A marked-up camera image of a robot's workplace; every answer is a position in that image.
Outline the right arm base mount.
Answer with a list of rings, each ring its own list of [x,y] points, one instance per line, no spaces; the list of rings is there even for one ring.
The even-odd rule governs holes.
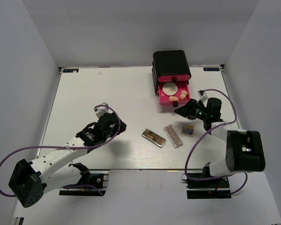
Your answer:
[[[229,199],[231,191],[227,178],[215,180],[190,180],[185,173],[182,181],[186,183],[187,199]]]

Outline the pink top drawer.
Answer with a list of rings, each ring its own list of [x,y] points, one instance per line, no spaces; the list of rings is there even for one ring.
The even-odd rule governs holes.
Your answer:
[[[161,75],[157,78],[158,82],[184,82],[188,81],[191,78],[191,75]]]

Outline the round white powder puff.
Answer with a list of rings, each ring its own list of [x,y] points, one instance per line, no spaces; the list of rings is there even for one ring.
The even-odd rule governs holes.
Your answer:
[[[173,82],[166,82],[162,87],[162,91],[167,96],[174,96],[178,91],[178,87]]]

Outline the beige makeup sponge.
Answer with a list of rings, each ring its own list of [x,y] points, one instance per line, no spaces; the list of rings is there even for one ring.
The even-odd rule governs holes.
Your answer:
[[[181,100],[185,100],[187,96],[188,96],[187,91],[185,91],[185,90],[181,91],[181,93],[180,93],[180,99]]]
[[[169,101],[179,101],[180,99],[176,96],[169,96]]]

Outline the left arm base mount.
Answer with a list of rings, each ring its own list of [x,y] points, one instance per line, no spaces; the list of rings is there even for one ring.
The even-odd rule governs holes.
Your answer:
[[[94,171],[82,163],[70,164],[71,169],[79,170],[80,179],[72,187],[59,190],[60,196],[104,196],[108,187],[109,171]]]

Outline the pink bottom drawer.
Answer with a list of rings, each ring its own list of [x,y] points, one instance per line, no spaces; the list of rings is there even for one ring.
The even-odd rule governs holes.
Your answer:
[[[181,106],[178,105],[177,107],[174,107],[173,105],[159,105],[159,112],[160,113],[174,113],[174,111]]]

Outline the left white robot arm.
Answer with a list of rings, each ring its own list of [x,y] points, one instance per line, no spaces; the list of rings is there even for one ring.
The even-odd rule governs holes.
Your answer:
[[[21,205],[28,208],[37,203],[41,197],[59,188],[97,189],[92,181],[93,175],[82,163],[74,163],[93,149],[99,148],[126,130],[126,124],[115,113],[104,113],[97,122],[88,124],[78,132],[62,149],[44,155],[30,162],[20,160],[12,173],[9,187]]]

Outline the pink drawer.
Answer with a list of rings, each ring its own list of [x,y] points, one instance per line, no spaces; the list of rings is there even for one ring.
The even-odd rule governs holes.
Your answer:
[[[161,75],[157,78],[158,82],[184,82],[188,81],[191,78],[191,75]]]
[[[186,104],[190,100],[187,81],[164,82],[158,84],[157,95],[160,105],[172,105],[177,107]]]
[[[174,107],[173,105],[159,105],[159,112],[160,113],[174,113],[174,111],[181,106],[178,105],[177,107]]]

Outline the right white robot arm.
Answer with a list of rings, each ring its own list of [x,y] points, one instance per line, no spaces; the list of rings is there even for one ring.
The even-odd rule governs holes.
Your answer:
[[[187,177],[189,180],[202,180],[208,187],[213,187],[220,178],[235,173],[262,172],[266,165],[260,133],[239,129],[225,122],[221,119],[221,108],[221,100],[212,97],[207,100],[207,105],[190,99],[186,105],[174,110],[184,118],[203,122],[205,133],[193,145],[190,155],[207,135],[226,143],[224,158],[207,163],[204,167],[207,172],[203,173],[202,178]]]

